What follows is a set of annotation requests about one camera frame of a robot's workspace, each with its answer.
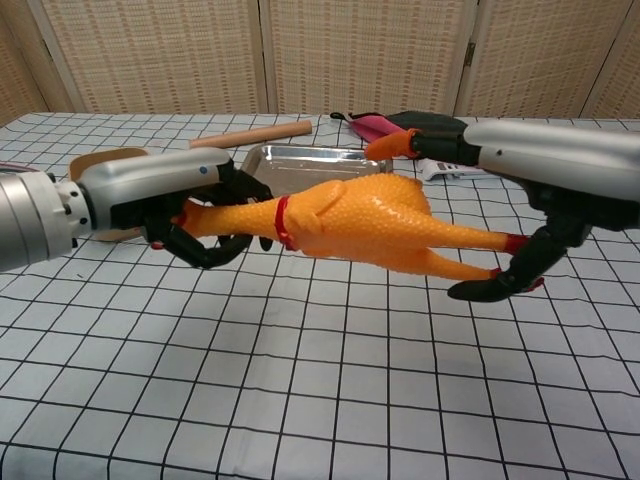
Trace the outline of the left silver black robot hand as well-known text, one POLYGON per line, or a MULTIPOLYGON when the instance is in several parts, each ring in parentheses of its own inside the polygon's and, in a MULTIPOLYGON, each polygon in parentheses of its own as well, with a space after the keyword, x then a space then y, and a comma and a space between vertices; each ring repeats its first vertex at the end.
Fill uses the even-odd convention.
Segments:
POLYGON ((214 147, 119 158, 86 168, 75 180, 88 206, 94 232, 138 228, 150 243, 195 268, 230 263, 253 235, 227 234, 207 248, 173 222, 195 197, 216 206, 247 206, 273 198, 269 187, 234 166, 231 156, 214 147))

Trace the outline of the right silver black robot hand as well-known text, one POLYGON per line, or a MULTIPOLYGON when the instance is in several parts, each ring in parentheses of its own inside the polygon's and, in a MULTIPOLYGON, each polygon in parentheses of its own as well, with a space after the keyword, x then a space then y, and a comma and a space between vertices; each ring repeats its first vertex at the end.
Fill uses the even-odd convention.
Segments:
POLYGON ((639 136, 505 119, 449 130, 401 130, 371 142, 371 160, 427 158, 475 167, 526 192, 546 223, 496 278, 465 281, 448 294, 496 302, 531 288, 594 227, 614 232, 639 226, 639 136))

